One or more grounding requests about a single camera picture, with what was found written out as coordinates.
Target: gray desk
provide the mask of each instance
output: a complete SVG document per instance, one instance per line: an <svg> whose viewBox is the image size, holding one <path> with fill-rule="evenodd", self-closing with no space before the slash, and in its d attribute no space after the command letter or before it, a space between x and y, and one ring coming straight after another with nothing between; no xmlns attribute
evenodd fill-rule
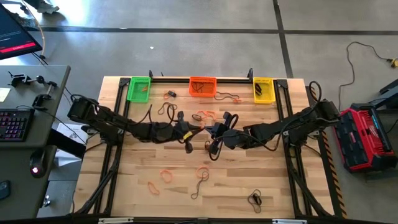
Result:
<svg viewBox="0 0 398 224"><path fill-rule="evenodd" d="M31 83L29 86L20 84L17 88L9 86L7 84L11 82L11 77L8 71L12 74L25 73L32 79L42 75L47 82L57 83L58 87L50 94L52 100L44 104L48 108L47 112L55 115L69 76L69 66L0 66L0 87L11 89L6 100L0 103L0 108L31 106L36 95L46 93L48 88L39 83ZM0 201L0 220L37 216L57 150L55 146L46 146L53 121L54 118L48 114L36 111L25 142L0 142L0 181L11 182L10 196ZM40 147L46 150L48 169L43 178L36 179L29 172L29 158Z"/></svg>

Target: floor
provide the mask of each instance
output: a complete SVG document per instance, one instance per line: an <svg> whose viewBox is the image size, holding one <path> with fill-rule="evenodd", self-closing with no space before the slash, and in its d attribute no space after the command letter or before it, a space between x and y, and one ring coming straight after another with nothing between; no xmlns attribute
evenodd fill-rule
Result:
<svg viewBox="0 0 398 224"><path fill-rule="evenodd" d="M322 96L338 102L338 86L352 80L346 47L373 45L382 57L397 57L396 0L53 0L60 13L34 13L44 27L49 64L71 65L73 93L96 98L105 75L304 78L318 81ZM17 6L7 6L23 14ZM42 43L40 32L31 34ZM349 48L355 83L342 90L341 109L367 102L397 78L398 70L371 49ZM0 65L36 65L31 55ZM63 101L57 116L67 122ZM385 127L393 115L383 118ZM391 140L397 131L391 132ZM349 218L398 220L397 178L368 180L350 174L332 137L331 148ZM39 216L69 212L79 164L52 171L53 205Z"/></svg>

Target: plastic basket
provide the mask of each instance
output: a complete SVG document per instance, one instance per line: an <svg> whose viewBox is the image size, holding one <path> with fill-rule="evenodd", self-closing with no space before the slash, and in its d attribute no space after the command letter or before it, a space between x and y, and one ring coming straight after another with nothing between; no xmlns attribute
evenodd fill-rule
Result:
<svg viewBox="0 0 398 224"><path fill-rule="evenodd" d="M256 94L255 84L261 87L261 95ZM272 78L253 78L254 103L270 104L275 102L274 81Z"/></svg>
<svg viewBox="0 0 398 224"><path fill-rule="evenodd" d="M190 77L189 94L193 97L214 97L217 92L217 79L214 77Z"/></svg>
<svg viewBox="0 0 398 224"><path fill-rule="evenodd" d="M149 77L132 77L129 85L127 100L134 103L147 103L150 92Z"/></svg>

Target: orange basket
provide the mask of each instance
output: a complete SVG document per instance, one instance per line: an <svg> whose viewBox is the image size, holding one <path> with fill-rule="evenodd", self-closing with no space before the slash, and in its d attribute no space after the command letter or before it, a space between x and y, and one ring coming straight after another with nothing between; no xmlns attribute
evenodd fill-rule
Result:
<svg viewBox="0 0 398 224"><path fill-rule="evenodd" d="M217 92L217 79L213 77L190 77L189 94L193 97L214 97Z"/></svg>

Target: green basket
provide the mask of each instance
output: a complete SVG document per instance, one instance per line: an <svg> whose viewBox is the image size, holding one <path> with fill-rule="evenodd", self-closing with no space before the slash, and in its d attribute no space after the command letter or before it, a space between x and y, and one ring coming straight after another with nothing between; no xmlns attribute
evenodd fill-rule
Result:
<svg viewBox="0 0 398 224"><path fill-rule="evenodd" d="M132 77L130 80L127 100L133 103L147 103L150 92L149 77Z"/></svg>

